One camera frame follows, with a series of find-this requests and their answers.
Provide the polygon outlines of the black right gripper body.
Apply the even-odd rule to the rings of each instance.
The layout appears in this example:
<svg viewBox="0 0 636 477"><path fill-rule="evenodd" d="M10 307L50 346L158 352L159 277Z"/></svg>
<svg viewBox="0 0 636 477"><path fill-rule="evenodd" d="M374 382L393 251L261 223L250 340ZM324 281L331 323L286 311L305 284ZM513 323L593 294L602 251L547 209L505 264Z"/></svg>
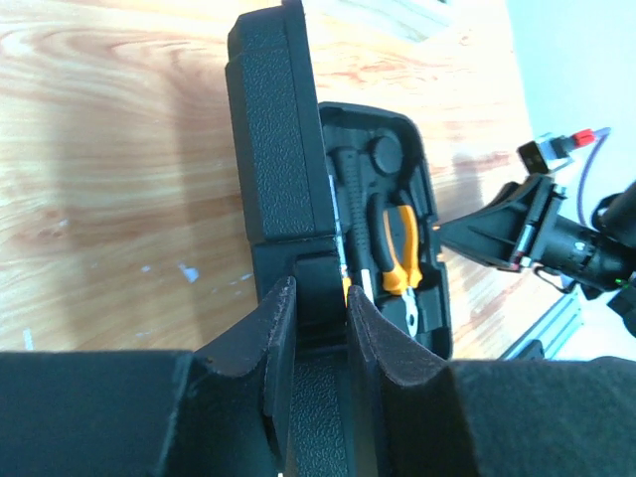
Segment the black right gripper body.
<svg viewBox="0 0 636 477"><path fill-rule="evenodd" d="M574 221L559 213L567 193L556 175L580 168L576 187L580 199L592 162L610 132L605 127L571 135L546 134L517 149L528 174L542 179L535 193L542 215L532 238L539 250L525 255L523 266L530 266L542 281L561 277L563 285L554 286L558 292L569 294L579 287L588 300L604 292L635 291L635 186L603 198L589 219L578 205Z"/></svg>

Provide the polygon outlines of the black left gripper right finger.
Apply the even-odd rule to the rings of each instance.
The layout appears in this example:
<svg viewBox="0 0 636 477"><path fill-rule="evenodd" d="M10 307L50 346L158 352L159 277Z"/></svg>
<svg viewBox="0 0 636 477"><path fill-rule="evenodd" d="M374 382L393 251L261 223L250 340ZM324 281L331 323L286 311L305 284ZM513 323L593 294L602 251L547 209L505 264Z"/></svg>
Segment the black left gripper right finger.
<svg viewBox="0 0 636 477"><path fill-rule="evenodd" d="M631 476L635 365L446 361L348 295L360 476Z"/></svg>

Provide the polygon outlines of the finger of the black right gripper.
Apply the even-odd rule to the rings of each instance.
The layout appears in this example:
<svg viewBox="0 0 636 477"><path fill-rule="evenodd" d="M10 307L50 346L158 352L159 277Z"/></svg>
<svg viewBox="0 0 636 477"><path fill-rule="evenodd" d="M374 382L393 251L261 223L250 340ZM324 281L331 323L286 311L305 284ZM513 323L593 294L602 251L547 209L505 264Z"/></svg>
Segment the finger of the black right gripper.
<svg viewBox="0 0 636 477"><path fill-rule="evenodd" d="M535 198L533 185L511 182L484 208L440 226L441 243L484 266L513 271Z"/></svg>

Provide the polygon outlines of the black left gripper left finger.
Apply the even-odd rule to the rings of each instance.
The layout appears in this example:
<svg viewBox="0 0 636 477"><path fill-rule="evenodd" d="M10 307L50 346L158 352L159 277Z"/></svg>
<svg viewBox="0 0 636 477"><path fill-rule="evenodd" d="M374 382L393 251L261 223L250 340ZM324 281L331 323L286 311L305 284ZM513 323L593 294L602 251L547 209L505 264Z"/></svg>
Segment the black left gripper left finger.
<svg viewBox="0 0 636 477"><path fill-rule="evenodd" d="M5 476L274 476L285 466L296 283L191 352L5 352Z"/></svg>

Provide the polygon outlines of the orange black pliers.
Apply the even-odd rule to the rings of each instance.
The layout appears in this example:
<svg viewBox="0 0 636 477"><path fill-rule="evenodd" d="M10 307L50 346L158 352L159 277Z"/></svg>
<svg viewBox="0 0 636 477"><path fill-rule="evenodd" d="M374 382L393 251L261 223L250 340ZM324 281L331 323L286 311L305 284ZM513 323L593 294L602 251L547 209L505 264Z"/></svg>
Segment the orange black pliers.
<svg viewBox="0 0 636 477"><path fill-rule="evenodd" d="M368 222L374 261L382 275L382 290L399 297L404 307L407 334L415 338L419 328L419 311L415 290L423 280L419 264L419 227L414 208L398 194L391 200L387 194L374 193L368 203ZM392 211L400 219L403 240L396 242Z"/></svg>

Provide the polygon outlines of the silver orange utility knife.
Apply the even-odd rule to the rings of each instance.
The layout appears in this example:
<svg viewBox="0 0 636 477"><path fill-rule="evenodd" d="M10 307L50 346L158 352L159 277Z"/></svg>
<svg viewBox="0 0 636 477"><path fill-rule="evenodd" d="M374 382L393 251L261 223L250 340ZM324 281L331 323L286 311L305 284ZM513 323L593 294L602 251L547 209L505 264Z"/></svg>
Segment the silver orange utility knife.
<svg viewBox="0 0 636 477"><path fill-rule="evenodd" d="M336 231L335 243L336 243L336 249L339 256L339 267L340 267L340 274L342 279L344 301L345 303L348 303L348 292L349 292L349 288L352 285L352 280L349 275L347 257L346 257L345 248L344 248L344 239L343 239L343 233L342 233L342 227L341 227L341 221L340 221L339 207L337 202L335 179L332 175L329 175L328 178L329 178L330 194L331 194L331 201L332 201L334 221L335 221L335 231Z"/></svg>

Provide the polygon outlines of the black plastic tool case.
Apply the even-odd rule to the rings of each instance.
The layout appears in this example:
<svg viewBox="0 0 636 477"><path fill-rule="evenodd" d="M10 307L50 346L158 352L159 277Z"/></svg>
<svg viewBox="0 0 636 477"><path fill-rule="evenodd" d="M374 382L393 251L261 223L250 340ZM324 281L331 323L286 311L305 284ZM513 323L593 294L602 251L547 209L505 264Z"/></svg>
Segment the black plastic tool case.
<svg viewBox="0 0 636 477"><path fill-rule="evenodd" d="M275 284L296 283L296 328L287 476L360 476L354 455L353 387L329 175L353 287L363 288L348 247L347 193L331 152L359 152L366 202L374 193L404 194L419 227L423 280L415 290L419 328L411 338L399 297L382 290L373 258L371 301L390 323L448 361L452 333L448 281L436 260L436 207L418 131L405 116L348 103L321 103L308 47L303 6L243 14L228 36L226 79L245 230L259 303Z"/></svg>

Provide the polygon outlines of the claw hammer black grip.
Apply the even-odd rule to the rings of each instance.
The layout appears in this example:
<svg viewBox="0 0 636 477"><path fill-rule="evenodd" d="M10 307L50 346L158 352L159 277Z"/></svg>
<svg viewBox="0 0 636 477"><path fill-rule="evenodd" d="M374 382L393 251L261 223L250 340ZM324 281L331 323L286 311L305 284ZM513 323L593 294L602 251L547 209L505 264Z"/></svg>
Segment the claw hammer black grip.
<svg viewBox="0 0 636 477"><path fill-rule="evenodd" d="M354 147L338 147L332 159L347 193L351 225L348 231L348 247L358 283L367 298L374 301L371 279L371 244L366 217L366 202L362 183L359 152Z"/></svg>

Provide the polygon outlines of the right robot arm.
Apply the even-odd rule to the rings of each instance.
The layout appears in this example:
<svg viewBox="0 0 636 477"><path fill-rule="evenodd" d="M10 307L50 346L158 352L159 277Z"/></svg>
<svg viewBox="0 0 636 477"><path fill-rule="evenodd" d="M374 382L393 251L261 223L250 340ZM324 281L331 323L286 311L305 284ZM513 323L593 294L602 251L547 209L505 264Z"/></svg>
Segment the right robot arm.
<svg viewBox="0 0 636 477"><path fill-rule="evenodd" d="M605 197L588 225L560 215L565 188L556 173L574 164L573 152L598 151L608 129L546 134L517 150L528 176L510 182L482 209L443 224L441 242L483 266L535 276L562 275L588 300L613 293L608 307L635 330L635 189Z"/></svg>

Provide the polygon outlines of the right aluminium frame post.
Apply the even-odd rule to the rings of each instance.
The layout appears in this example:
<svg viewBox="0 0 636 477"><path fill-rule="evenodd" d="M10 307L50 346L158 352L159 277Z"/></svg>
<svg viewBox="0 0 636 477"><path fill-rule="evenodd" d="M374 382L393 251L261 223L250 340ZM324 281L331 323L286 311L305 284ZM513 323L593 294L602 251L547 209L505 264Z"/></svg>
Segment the right aluminium frame post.
<svg viewBox="0 0 636 477"><path fill-rule="evenodd" d="M575 288L563 295L500 359L552 360L581 325L581 293Z"/></svg>

